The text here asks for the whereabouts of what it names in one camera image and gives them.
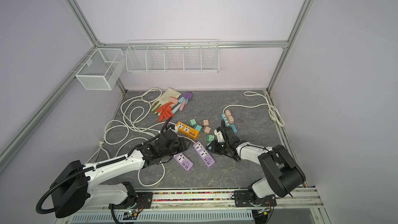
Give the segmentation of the purple power strip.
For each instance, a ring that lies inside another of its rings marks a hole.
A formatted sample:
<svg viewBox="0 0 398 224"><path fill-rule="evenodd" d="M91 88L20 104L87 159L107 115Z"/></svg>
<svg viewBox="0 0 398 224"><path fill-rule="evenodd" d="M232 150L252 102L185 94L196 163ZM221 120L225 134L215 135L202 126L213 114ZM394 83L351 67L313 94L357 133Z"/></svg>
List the purple power strip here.
<svg viewBox="0 0 398 224"><path fill-rule="evenodd" d="M209 154L209 152L206 150L205 146L202 145L201 142L197 141L196 143L194 143L193 148L208 168L212 167L215 164L213 157Z"/></svg>
<svg viewBox="0 0 398 224"><path fill-rule="evenodd" d="M176 154L174 157L180 166L182 166L186 171L190 171L193 168L193 162L189 160L182 152Z"/></svg>

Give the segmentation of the green plug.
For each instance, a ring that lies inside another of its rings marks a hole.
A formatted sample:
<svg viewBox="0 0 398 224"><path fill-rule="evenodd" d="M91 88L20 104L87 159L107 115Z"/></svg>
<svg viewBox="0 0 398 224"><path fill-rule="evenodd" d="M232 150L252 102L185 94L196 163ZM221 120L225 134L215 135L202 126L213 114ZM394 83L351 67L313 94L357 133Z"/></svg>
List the green plug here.
<svg viewBox="0 0 398 224"><path fill-rule="evenodd" d="M190 120L188 121L188 125L189 125L190 127L195 127L195 126L197 125L197 122L196 122L195 119L190 119Z"/></svg>
<svg viewBox="0 0 398 224"><path fill-rule="evenodd" d="M214 135L211 135L211 134L209 134L207 137L206 137L206 141L207 141L207 143L211 143L212 141L214 141L215 140L215 136Z"/></svg>

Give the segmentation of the orange power strip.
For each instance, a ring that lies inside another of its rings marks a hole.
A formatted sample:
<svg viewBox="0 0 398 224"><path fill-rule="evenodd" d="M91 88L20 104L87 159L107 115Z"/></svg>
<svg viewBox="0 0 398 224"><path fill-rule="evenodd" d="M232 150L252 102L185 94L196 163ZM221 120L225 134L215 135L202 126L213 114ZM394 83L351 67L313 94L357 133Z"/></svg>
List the orange power strip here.
<svg viewBox="0 0 398 224"><path fill-rule="evenodd" d="M195 128L192 128L182 122L178 122L176 124L177 130L182 134L186 135L187 137L196 140L199 136L199 131Z"/></svg>

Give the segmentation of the teal power strip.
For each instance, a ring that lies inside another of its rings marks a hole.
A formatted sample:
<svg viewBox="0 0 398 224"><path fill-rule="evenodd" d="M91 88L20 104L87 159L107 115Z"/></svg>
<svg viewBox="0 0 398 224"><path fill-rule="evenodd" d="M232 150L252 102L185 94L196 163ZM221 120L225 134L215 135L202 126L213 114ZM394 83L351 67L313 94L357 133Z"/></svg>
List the teal power strip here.
<svg viewBox="0 0 398 224"><path fill-rule="evenodd" d="M226 115L225 113L221 114L221 120L224 122L226 127L231 127L233 132L236 134L237 133L237 128L234 124L234 118L232 115Z"/></svg>

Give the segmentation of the pink plug adapter front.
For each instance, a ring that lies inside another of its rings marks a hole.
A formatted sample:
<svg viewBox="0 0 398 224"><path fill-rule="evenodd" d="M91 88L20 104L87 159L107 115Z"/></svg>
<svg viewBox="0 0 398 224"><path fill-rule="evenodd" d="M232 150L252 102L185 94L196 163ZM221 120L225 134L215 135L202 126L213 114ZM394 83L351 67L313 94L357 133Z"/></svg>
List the pink plug adapter front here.
<svg viewBox="0 0 398 224"><path fill-rule="evenodd" d="M211 132L211 127L209 127L209 126L205 127L204 133L210 134L210 132Z"/></svg>

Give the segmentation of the pink plug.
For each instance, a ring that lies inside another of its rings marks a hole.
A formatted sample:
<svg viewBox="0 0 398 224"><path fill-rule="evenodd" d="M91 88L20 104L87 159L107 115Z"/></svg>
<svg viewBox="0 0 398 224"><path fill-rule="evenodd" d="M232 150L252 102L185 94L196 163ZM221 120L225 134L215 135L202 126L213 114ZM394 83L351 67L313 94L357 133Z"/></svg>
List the pink plug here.
<svg viewBox="0 0 398 224"><path fill-rule="evenodd" d="M224 114L227 118L229 118L231 116L231 112L229 110L225 110Z"/></svg>
<svg viewBox="0 0 398 224"><path fill-rule="evenodd" d="M229 124L233 124L233 123L234 123L234 118L233 118L232 116L230 116L230 117L228 118L228 123L229 123Z"/></svg>

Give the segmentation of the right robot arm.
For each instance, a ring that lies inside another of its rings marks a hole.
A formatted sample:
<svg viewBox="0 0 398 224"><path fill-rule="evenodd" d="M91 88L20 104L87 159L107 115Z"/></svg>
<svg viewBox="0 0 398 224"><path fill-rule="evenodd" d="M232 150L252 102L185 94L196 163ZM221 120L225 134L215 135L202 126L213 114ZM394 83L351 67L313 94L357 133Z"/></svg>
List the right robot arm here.
<svg viewBox="0 0 398 224"><path fill-rule="evenodd" d="M219 127L216 138L207 146L210 152L224 155L236 162L247 160L261 166L264 177L248 186L248 196L234 199L260 206L270 203L272 196L285 197L303 185L306 176L283 145L263 147L241 140L231 127Z"/></svg>

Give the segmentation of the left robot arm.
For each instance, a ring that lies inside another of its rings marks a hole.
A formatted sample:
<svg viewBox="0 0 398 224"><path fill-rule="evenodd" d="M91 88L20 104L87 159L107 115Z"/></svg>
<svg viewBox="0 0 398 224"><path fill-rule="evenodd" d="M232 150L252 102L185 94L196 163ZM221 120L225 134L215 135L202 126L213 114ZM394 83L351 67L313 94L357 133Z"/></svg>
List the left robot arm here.
<svg viewBox="0 0 398 224"><path fill-rule="evenodd" d="M136 208L140 198L130 182L104 185L103 182L131 171L138 171L188 150L191 142L174 131L159 133L138 144L127 154L97 163L79 160L67 165L38 200L36 212L68 217L86 206L108 205L109 209Z"/></svg>

